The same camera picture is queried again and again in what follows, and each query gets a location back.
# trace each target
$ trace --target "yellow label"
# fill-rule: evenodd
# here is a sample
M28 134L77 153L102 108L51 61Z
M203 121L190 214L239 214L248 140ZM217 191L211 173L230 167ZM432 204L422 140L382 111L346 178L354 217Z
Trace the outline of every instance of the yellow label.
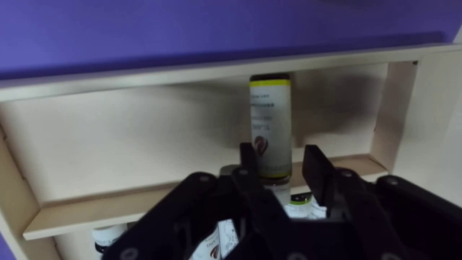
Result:
M289 87L289 79L250 81L250 87Z

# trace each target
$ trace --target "purple wall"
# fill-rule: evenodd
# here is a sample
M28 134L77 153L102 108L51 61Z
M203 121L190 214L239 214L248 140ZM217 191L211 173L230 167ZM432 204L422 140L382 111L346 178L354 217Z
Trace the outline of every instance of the purple wall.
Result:
M6 245L2 234L0 234L0 258L2 260L15 260L11 248Z
M461 0L6 0L0 78L453 42Z

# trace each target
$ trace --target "shelf board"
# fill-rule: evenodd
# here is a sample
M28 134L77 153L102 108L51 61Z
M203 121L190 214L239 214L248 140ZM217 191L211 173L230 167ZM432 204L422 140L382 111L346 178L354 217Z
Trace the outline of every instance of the shelf board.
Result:
M336 166L351 167L362 176L379 178L388 173L370 154L331 159ZM305 192L308 186L302 176L302 163L295 163L292 192ZM79 230L90 230L122 222L135 222L154 208L175 185L164 185L131 193L116 193L86 201L69 201L48 205L40 211L25 230L27 240L56 237Z
M350 65L419 61L425 55L461 50L462 45L408 46L395 49L356 50L320 55L295 55L279 58L211 62L183 66L158 66L58 75L0 82L0 101L69 95L79 92L109 91L135 87L152 87L209 81L229 76L272 74L281 71L307 71Z

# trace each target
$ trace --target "black plastic part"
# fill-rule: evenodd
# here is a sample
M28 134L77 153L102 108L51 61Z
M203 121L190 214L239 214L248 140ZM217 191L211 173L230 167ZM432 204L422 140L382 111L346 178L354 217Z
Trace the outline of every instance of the black plastic part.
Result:
M380 178L376 189L409 248L429 258L462 258L460 206L399 176Z
M100 244L96 244L96 250L102 254L105 254L110 247L105 247L105 245L100 245Z
M291 79L289 74L262 74L250 76L250 81Z
M136 254L136 260L183 260L194 235L187 221L188 212L201 205L217 183L217 178L210 173L190 175L122 235L103 258L119 260Z
M219 179L193 173L112 245L105 260L184 260L217 222L233 219L240 243L227 260L440 260L462 258L462 211L398 176L377 185L336 169L307 146L304 176L328 219L294 221L242 144L242 166Z

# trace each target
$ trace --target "wooden edge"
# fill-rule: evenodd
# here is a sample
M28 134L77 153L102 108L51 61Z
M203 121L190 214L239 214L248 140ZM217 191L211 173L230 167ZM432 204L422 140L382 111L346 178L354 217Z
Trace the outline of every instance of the wooden edge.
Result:
M462 45L409 46L399 49L370 49L344 53L294 55L235 62L213 62L188 66L162 66L80 75L43 76L31 79L11 79L0 82L0 101L56 97L133 87L183 84L191 81L272 74L281 71L304 71L346 65L418 61L429 53L453 52L461 49Z
M2 130L0 137L0 232L17 258L58 260L53 238L27 241L22 237L25 227L40 212L40 205L17 167Z
M388 173L388 170L369 154L336 157L333 162L336 166L351 167L362 176ZM295 163L294 170L292 191L308 188L302 176L302 163ZM84 228L135 222L171 191L172 188L161 188L45 206L30 224L24 237L27 240L38 240Z

